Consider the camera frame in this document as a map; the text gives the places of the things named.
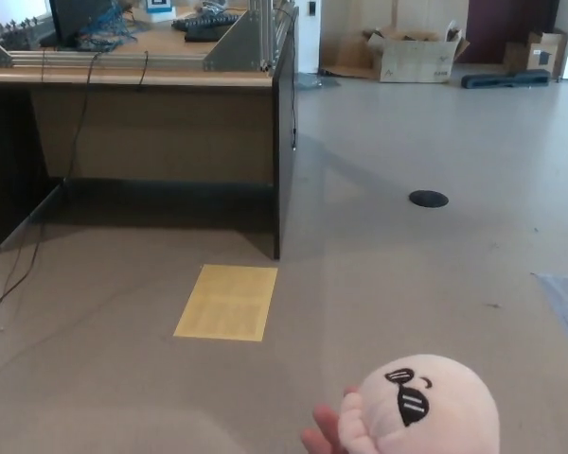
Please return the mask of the person's bare hand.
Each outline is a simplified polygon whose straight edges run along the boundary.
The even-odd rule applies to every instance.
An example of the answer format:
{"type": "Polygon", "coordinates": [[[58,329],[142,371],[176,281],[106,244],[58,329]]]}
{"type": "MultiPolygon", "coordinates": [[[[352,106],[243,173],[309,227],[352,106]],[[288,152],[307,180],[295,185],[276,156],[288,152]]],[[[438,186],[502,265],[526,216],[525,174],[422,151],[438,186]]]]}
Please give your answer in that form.
{"type": "Polygon", "coordinates": [[[339,413],[326,404],[312,411],[315,428],[302,430],[300,440],[309,454],[347,454],[338,435],[339,413]]]}

